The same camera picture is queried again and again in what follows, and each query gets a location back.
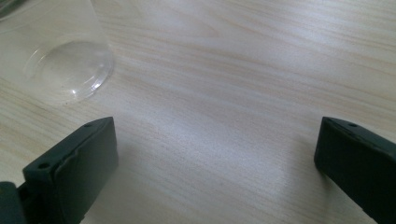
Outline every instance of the table surface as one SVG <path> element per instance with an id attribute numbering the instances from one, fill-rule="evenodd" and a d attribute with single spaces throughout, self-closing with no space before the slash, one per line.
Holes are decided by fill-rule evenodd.
<path id="1" fill-rule="evenodd" d="M 393 1 L 93 0 L 116 58 L 91 98 L 0 83 L 0 179 L 113 116 L 120 169 L 82 223 L 375 223 L 315 168 L 321 118 L 396 140 Z"/>

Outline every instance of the plastic cup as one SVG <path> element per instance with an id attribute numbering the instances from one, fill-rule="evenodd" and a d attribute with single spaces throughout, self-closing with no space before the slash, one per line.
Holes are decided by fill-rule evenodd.
<path id="1" fill-rule="evenodd" d="M 114 61 L 91 1 L 22 2 L 0 19 L 0 78 L 49 104 L 92 95 Z"/>

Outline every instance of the wooden table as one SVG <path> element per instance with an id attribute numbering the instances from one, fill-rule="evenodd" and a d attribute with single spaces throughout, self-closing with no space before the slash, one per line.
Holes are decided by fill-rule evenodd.
<path id="1" fill-rule="evenodd" d="M 313 163 L 323 116 L 396 140 L 393 1 L 93 0 L 116 58 L 91 98 L 0 82 L 0 179 L 113 116 L 120 169 L 82 223 L 375 223 Z"/>

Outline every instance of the black plastic object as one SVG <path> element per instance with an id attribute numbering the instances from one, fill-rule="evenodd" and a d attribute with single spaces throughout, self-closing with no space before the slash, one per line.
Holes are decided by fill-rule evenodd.
<path id="1" fill-rule="evenodd" d="M 315 164 L 377 223 L 396 223 L 395 144 L 354 123 L 323 118 Z"/>
<path id="2" fill-rule="evenodd" d="M 113 118 L 80 127 L 23 169 L 18 189 L 0 183 L 0 224 L 78 224 L 118 166 Z"/>

